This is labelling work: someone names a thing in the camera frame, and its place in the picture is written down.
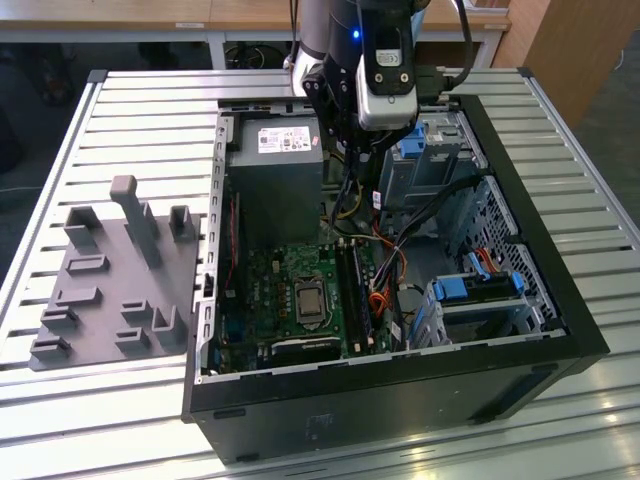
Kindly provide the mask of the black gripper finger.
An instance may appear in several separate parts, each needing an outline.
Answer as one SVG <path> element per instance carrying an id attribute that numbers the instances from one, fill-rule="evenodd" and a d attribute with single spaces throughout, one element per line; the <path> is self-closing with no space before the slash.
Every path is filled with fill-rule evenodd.
<path id="1" fill-rule="evenodd" d="M 302 87 L 322 127 L 345 149 L 352 149 L 356 114 L 353 77 L 340 67 L 313 66 Z"/>
<path id="2" fill-rule="evenodd" d="M 359 127 L 355 133 L 354 148 L 360 154 L 385 153 L 389 148 L 413 132 L 417 117 L 397 129 L 368 131 Z"/>

